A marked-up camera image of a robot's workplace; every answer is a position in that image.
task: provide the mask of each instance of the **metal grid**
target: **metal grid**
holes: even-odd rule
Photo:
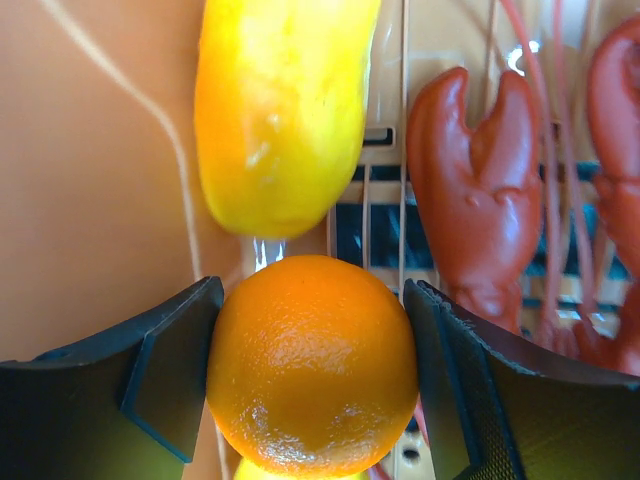
[[[553,94],[554,82],[549,76],[552,60],[545,48],[548,36],[544,34],[545,25],[551,25],[552,0],[520,0],[516,3],[536,42],[535,53]],[[600,323],[596,327],[612,334],[617,329],[615,311],[623,302],[629,275],[597,221],[596,193],[591,181],[598,162],[583,118],[583,72],[603,35],[640,5],[636,0],[620,0],[615,5],[606,0],[574,0],[565,4],[571,11],[564,15],[565,30],[571,32],[571,38],[565,40],[572,45],[567,47],[565,56],[573,66],[574,78],[571,79],[572,75],[569,78],[575,86],[571,114],[579,142],[578,174],[585,200],[585,217],[592,244],[606,252],[604,262],[595,272],[597,301],[601,309]],[[452,27],[456,21],[460,25],[458,29]],[[476,28],[462,31],[467,28],[466,23]],[[430,31],[437,24],[445,27]],[[409,278],[426,280],[441,287],[407,177],[405,130],[408,112],[422,86],[440,72],[463,65],[472,76],[467,120],[471,125],[477,123],[493,103],[501,71],[512,68],[526,76],[524,65],[517,58],[513,60],[513,52],[517,50],[518,42],[498,0],[383,0],[374,39],[369,128],[356,174],[327,217],[327,249],[331,256],[371,271],[400,299],[404,281]],[[577,318],[575,306],[581,301],[581,287],[576,239],[562,170],[561,164],[559,182],[563,192],[565,269],[558,297],[559,316],[572,322]],[[543,234],[535,258],[521,278],[525,329],[532,328],[538,318],[545,265]],[[435,478],[428,447],[419,435],[410,431],[405,432],[383,461],[383,466],[396,479]]]

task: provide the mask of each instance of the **red lobster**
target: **red lobster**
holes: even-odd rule
[[[587,119],[602,173],[598,214],[634,283],[614,340],[576,326],[583,361],[640,376],[640,14],[611,32],[593,56]]]
[[[519,334],[518,278],[541,230],[537,116],[526,80],[506,72],[493,111],[469,130],[468,77],[456,67],[422,90],[409,117],[407,165],[452,299]]]

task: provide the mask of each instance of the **orange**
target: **orange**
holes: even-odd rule
[[[227,441],[264,470],[345,477],[388,453],[418,397],[415,345],[393,293],[321,255],[241,282],[217,319],[207,400]]]

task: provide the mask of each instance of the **yellow object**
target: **yellow object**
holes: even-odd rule
[[[357,473],[355,475],[349,475],[348,477],[325,477],[321,480],[368,480],[366,473]],[[246,458],[240,461],[240,465],[236,470],[236,474],[233,476],[233,480],[295,480],[295,477],[283,477],[280,475],[274,475],[266,472],[258,467],[255,463],[250,462]]]
[[[371,273],[285,258],[222,306],[207,401],[227,441],[273,474],[344,477],[387,454],[418,397],[408,317]]]
[[[195,132],[207,205],[265,239],[316,225],[362,149],[380,0],[207,0]]]

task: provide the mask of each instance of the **plastic fruit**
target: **plastic fruit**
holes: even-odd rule
[[[266,472],[258,467],[255,463],[250,462],[246,458],[243,458],[240,461],[240,465],[236,470],[236,474],[233,477],[233,480],[293,480],[292,477],[283,477],[280,475],[274,475],[272,473]],[[355,475],[349,475],[348,477],[342,477],[340,479],[333,478],[324,478],[322,480],[368,480],[368,477],[365,473],[358,473]]]
[[[208,0],[195,133],[207,205],[265,239],[319,223],[362,149],[380,0]]]
[[[231,292],[207,377],[231,446],[295,478],[365,471],[391,450],[418,398],[400,302],[371,273],[321,255],[285,258]]]

